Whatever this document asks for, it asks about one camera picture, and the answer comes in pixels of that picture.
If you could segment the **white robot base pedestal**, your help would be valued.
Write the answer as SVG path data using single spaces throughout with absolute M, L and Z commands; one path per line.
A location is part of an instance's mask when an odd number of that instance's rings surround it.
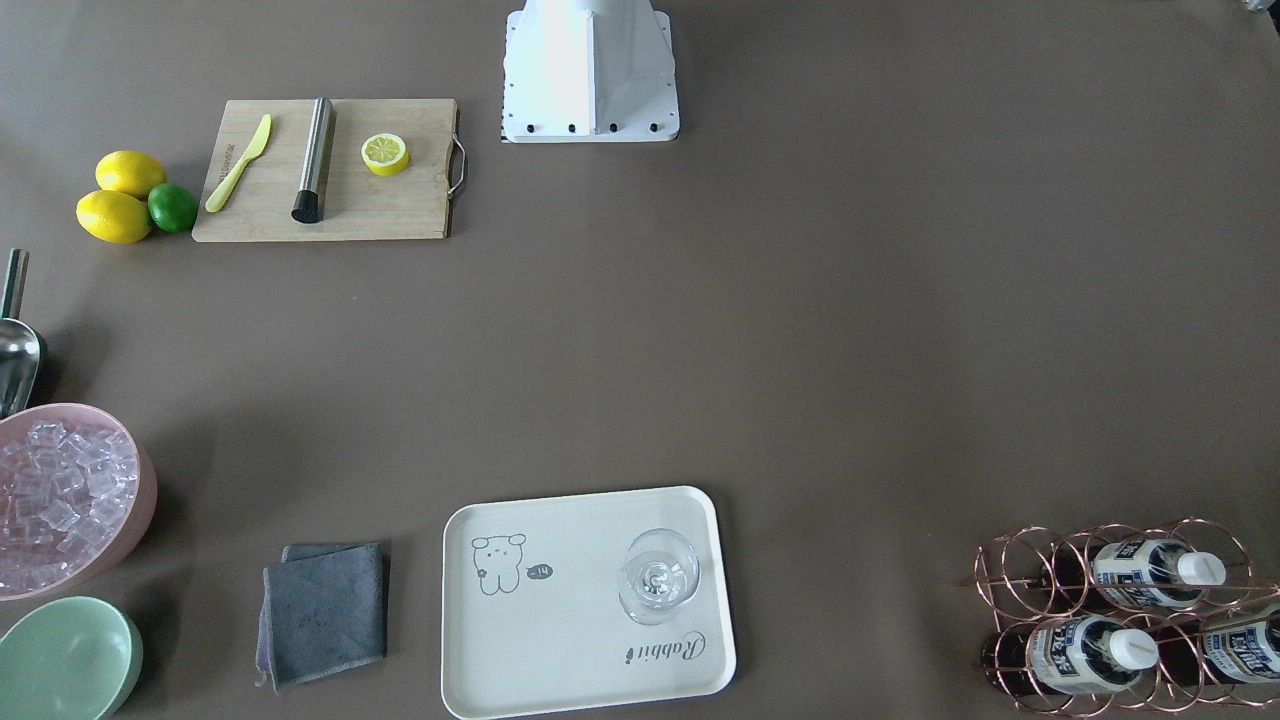
M 671 19 L 649 1 L 526 1 L 506 18 L 500 140 L 678 137 Z

